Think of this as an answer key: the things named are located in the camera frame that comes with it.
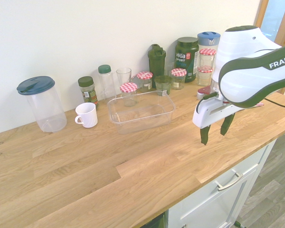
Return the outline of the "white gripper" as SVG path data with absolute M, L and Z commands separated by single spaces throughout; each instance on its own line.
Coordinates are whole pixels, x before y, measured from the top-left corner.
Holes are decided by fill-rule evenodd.
M 217 98 L 217 94 L 204 96 L 197 104 L 192 119 L 193 123 L 200 128 L 201 143 L 207 144 L 211 124 L 223 118 L 225 119 L 221 126 L 220 134 L 225 135 L 237 111 L 237 106 L 224 104 L 222 100 Z

